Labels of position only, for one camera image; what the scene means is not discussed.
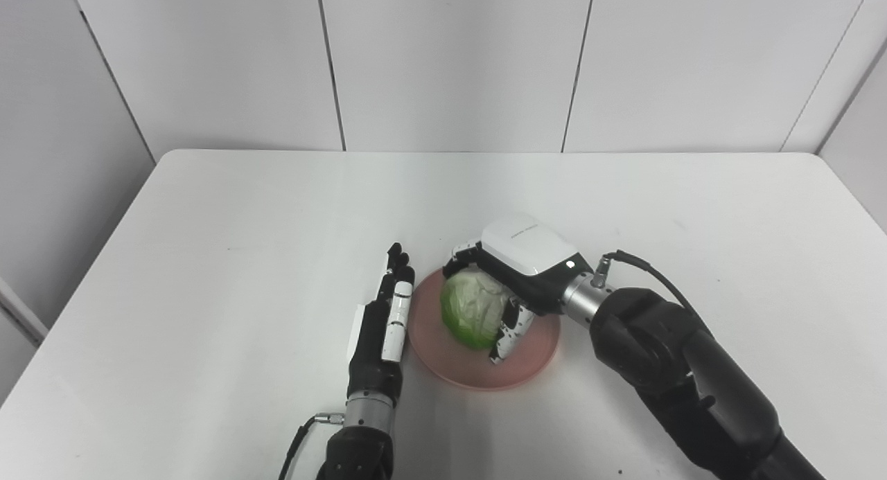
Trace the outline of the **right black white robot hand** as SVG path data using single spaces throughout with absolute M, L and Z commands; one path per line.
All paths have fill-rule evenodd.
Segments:
M 608 291 L 593 284 L 595 269 L 579 250 L 527 214 L 502 217 L 487 225 L 478 241 L 455 247 L 443 277 L 474 267 L 507 295 L 489 358 L 504 362 L 535 318 L 565 315 L 589 326 Z

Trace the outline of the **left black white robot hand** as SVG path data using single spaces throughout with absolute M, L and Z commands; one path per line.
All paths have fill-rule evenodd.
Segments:
M 398 362 L 381 358 L 390 303 L 395 293 L 396 273 L 409 266 L 409 255 L 395 242 L 387 250 L 387 262 L 374 300 L 363 307 L 357 346 L 349 362 L 346 395 L 378 393 L 397 405 L 403 388 Z

